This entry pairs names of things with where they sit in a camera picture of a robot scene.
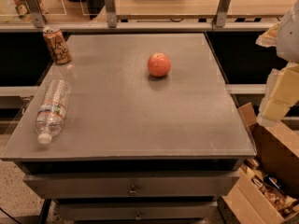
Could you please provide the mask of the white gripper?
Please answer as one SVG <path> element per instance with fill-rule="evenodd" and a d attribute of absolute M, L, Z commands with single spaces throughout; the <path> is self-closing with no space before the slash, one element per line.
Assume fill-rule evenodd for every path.
<path fill-rule="evenodd" d="M 257 122 L 274 126 L 299 101 L 299 0 L 284 15 L 280 24 L 270 27 L 256 39 L 256 44 L 276 46 L 277 56 L 288 63 L 283 69 L 269 74 L 265 94 L 259 107 Z"/>

